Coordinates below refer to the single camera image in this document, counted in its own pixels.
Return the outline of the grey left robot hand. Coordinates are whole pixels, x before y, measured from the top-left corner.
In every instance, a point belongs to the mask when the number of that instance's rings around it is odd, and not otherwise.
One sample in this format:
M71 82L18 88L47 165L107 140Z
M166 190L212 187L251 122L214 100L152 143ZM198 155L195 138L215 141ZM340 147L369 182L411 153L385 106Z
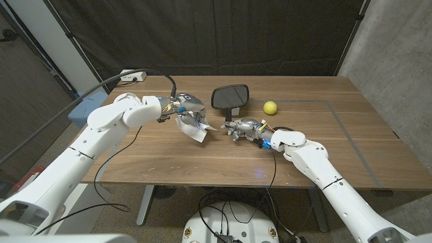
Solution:
M157 120L163 123L170 119L170 115L176 114L181 124L201 128L205 121L205 106L191 94L179 93L174 97L159 97L161 104L161 116Z

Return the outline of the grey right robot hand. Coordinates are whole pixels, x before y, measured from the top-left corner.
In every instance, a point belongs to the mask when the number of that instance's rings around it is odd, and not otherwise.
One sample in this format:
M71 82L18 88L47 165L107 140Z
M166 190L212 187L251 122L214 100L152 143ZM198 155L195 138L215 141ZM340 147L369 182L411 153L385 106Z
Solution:
M225 121L221 128L227 129L227 134L232 136L234 142L240 138L245 138L255 143L260 149L271 148L271 137L275 132L265 120L258 122L247 117L234 121Z

